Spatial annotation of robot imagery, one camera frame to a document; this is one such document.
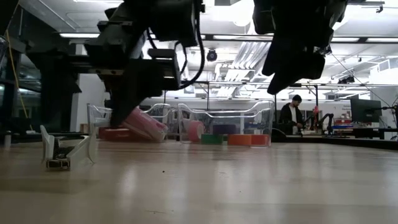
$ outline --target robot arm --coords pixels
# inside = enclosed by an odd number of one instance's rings
[[[331,52],[332,27],[342,20],[347,3],[348,0],[254,0],[256,32],[274,33],[262,70],[267,76],[275,73],[269,93],[276,94],[302,78],[321,76],[325,54]],[[62,83],[62,90],[51,87],[52,82],[42,86],[52,97],[42,101],[44,121],[53,116],[46,108],[62,106],[64,95],[80,91],[73,81],[79,73],[96,73],[104,80],[111,93],[114,127],[145,98],[194,83],[205,64],[200,35],[200,13],[204,11],[203,0],[124,0],[119,7],[105,11],[109,21],[99,22],[100,35],[85,42],[87,56],[69,56],[56,50],[28,52],[42,72],[42,79],[68,80]],[[181,82],[174,49],[150,49],[152,59],[142,58],[148,29],[160,41],[178,41],[183,47],[199,44],[201,67],[192,80]]]

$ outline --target table surface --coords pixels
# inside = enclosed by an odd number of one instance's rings
[[[0,151],[1,223],[398,223],[398,154],[101,142],[98,162],[46,172],[40,144]]]

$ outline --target ceiling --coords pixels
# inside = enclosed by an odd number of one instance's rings
[[[104,10],[117,7],[118,4],[106,3],[104,0],[21,0],[21,6],[33,15],[48,23],[59,32],[98,32],[96,27],[98,21],[107,20]],[[234,0],[237,2],[231,6],[217,6],[222,0],[205,0],[206,13],[201,15],[201,31],[203,34],[250,34],[250,8],[252,0]],[[376,13],[378,6],[348,6],[345,19],[337,24],[335,37],[352,36],[388,36],[398,37],[398,1],[384,0],[384,10]],[[252,43],[244,48],[244,42],[228,41],[205,41],[206,51],[216,49],[218,53],[217,62],[207,62],[205,70],[213,72],[216,77],[216,68],[222,63],[236,63],[238,56],[243,63],[249,58],[255,58],[257,54],[266,56],[267,47]],[[157,45],[171,47],[170,43],[158,43]],[[332,77],[346,71],[346,68],[355,68],[356,75],[366,77],[369,69],[378,62],[385,61],[390,57],[398,57],[398,45],[396,44],[332,44],[333,54],[326,58],[326,66],[323,77]],[[197,47],[188,51],[188,69],[190,73],[199,67],[200,52]],[[261,69],[261,61],[254,68],[256,72]]]

